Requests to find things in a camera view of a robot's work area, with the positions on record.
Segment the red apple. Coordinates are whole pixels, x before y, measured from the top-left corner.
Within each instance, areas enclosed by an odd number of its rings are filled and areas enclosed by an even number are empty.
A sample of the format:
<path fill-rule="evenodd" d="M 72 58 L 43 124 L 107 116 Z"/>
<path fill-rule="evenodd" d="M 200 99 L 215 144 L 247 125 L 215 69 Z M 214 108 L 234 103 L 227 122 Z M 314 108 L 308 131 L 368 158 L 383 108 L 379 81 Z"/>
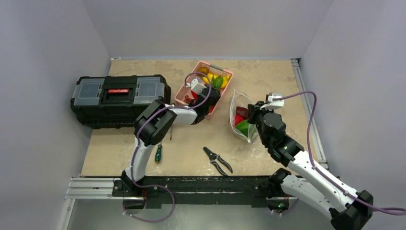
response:
<path fill-rule="evenodd" d="M 245 118 L 243 116 L 236 114 L 234 116 L 234 126 L 236 127 L 239 123 L 241 123 L 244 120 L 245 120 Z"/>

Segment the clear dotted zip top bag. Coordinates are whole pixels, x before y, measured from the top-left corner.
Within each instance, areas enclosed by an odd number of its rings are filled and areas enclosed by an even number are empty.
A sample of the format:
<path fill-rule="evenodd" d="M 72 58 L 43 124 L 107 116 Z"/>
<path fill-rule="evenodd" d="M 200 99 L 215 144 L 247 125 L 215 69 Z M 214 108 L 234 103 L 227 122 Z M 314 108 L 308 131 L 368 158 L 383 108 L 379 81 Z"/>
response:
<path fill-rule="evenodd" d="M 255 126 L 248 122 L 248 105 L 252 103 L 247 94 L 236 89 L 229 101 L 229 123 L 232 132 L 249 144 L 252 144 L 258 136 Z"/>

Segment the green bell pepper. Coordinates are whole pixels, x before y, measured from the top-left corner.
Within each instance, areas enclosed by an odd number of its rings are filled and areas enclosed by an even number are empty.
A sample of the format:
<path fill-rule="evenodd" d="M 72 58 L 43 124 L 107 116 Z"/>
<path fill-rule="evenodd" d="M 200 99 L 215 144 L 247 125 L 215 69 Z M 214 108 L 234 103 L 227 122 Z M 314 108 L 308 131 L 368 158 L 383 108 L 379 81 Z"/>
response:
<path fill-rule="evenodd" d="M 236 129 L 247 138 L 253 137 L 256 132 L 255 126 L 250 124 L 247 120 L 239 122 L 236 125 Z"/>

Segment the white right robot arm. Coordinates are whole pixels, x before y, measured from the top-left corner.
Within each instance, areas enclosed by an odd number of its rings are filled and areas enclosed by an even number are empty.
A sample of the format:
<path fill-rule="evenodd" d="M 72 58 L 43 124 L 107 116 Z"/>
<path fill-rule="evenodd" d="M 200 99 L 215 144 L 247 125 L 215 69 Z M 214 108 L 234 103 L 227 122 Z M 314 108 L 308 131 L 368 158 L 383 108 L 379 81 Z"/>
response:
<path fill-rule="evenodd" d="M 372 217 L 373 196 L 346 185 L 286 134 L 281 115 L 259 101 L 248 105 L 248 122 L 261 143 L 283 167 L 268 178 L 268 197 L 295 196 L 325 215 L 336 230 L 360 230 Z"/>

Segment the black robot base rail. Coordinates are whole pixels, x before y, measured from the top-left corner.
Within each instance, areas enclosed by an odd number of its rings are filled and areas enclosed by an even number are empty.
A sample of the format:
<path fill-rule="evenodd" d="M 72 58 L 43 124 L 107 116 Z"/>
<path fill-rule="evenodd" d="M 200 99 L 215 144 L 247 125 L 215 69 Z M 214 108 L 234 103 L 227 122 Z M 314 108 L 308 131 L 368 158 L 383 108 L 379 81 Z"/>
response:
<path fill-rule="evenodd" d="M 282 212 L 292 207 L 280 187 L 286 170 L 273 176 L 146 176 L 136 184 L 124 172 L 113 181 L 113 197 L 139 198 L 145 208 L 163 204 L 248 205 Z"/>

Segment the yellow banana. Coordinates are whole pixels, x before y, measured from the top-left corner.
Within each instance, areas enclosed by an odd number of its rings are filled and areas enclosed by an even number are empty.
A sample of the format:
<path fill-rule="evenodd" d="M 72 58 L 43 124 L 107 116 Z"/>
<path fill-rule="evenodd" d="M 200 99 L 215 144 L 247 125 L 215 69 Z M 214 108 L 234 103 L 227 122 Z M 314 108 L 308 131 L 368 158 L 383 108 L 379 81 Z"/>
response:
<path fill-rule="evenodd" d="M 231 75 L 229 75 L 229 74 L 222 77 L 223 83 L 220 87 L 221 89 L 224 89 L 228 85 L 230 78 L 231 78 Z"/>

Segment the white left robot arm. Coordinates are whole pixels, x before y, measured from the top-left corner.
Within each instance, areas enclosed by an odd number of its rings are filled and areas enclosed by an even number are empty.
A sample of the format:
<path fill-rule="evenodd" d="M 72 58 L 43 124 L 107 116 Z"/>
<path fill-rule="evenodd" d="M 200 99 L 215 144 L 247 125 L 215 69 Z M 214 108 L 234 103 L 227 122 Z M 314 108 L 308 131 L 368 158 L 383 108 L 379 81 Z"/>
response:
<path fill-rule="evenodd" d="M 135 120 L 135 149 L 129 166 L 122 172 L 124 190 L 131 196 L 142 192 L 148 159 L 173 124 L 196 125 L 203 121 L 220 99 L 220 91 L 206 86 L 188 106 L 154 100 Z"/>

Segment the dark red mangosteen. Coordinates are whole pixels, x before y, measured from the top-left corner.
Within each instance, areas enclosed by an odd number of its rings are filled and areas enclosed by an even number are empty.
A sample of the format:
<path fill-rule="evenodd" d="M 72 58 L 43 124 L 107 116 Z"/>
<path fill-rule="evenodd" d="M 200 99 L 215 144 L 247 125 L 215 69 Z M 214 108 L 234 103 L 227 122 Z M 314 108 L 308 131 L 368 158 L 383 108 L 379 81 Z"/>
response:
<path fill-rule="evenodd" d="M 240 115 L 244 119 L 248 118 L 248 109 L 245 107 L 237 106 L 236 107 L 236 114 Z"/>

